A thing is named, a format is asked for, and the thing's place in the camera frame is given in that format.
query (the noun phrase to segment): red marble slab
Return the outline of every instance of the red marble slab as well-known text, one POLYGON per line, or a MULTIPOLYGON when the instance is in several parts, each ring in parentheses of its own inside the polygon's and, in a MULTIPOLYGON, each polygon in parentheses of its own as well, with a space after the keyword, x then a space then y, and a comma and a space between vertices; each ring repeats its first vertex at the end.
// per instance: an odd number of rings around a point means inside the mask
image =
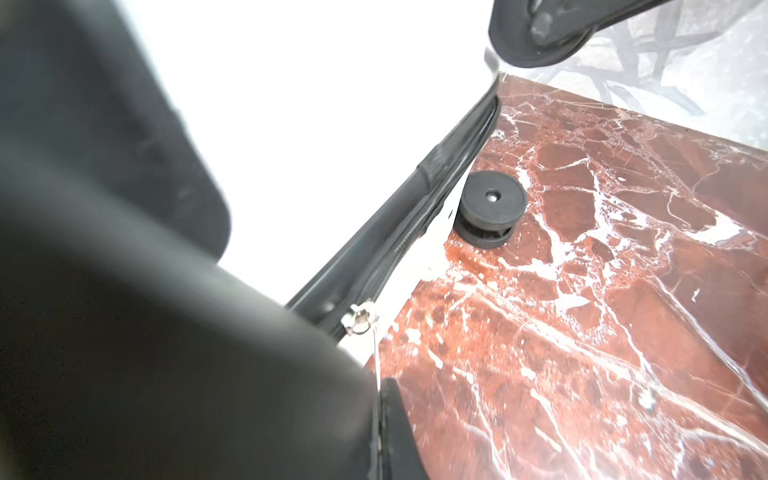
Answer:
POLYGON ((528 211, 497 250, 452 233, 381 345, 431 478, 768 478, 768 154, 499 97, 475 169, 528 211))

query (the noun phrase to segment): metal clip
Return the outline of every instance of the metal clip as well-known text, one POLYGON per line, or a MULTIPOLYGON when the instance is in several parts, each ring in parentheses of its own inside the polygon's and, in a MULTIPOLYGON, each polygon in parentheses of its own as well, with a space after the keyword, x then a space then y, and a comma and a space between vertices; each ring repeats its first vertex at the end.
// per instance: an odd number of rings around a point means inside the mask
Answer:
POLYGON ((379 314, 376 312, 374 302, 368 300, 357 306, 349 306, 350 312, 341 319, 347 335, 362 335, 372 329, 373 337, 373 362, 376 367, 376 389, 381 392, 382 389, 382 371, 379 364, 379 335, 376 328, 376 322, 379 320, 379 314))

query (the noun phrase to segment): overexposed white area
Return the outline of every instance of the overexposed white area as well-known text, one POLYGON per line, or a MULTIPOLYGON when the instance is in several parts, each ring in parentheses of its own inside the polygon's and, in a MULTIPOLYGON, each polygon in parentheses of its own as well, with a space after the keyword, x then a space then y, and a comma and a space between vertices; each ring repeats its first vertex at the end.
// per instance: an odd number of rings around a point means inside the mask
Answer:
POLYGON ((230 209, 220 264, 280 303, 493 80, 489 0, 118 4, 230 209))
POLYGON ((558 65, 502 69, 766 150, 766 25, 766 0, 673 0, 598 32, 558 65))

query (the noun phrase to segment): black cylindrical object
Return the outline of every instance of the black cylindrical object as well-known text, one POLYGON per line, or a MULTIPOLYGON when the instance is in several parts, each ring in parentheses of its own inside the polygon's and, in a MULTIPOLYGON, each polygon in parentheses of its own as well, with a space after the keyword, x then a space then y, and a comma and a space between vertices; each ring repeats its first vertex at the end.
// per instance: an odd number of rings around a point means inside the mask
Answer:
POLYGON ((527 206, 528 195, 516 179, 492 170, 475 172, 467 178, 453 228, 474 247, 500 247, 527 206))

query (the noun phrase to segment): black plastic reel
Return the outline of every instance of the black plastic reel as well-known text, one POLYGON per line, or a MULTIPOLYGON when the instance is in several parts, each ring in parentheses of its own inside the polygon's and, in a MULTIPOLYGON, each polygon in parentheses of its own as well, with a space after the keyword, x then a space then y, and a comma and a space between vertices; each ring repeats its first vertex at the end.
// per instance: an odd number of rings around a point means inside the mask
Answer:
POLYGON ((498 248, 515 232, 527 206, 528 195, 516 179, 492 170, 475 172, 467 178, 453 229, 474 247, 498 248))

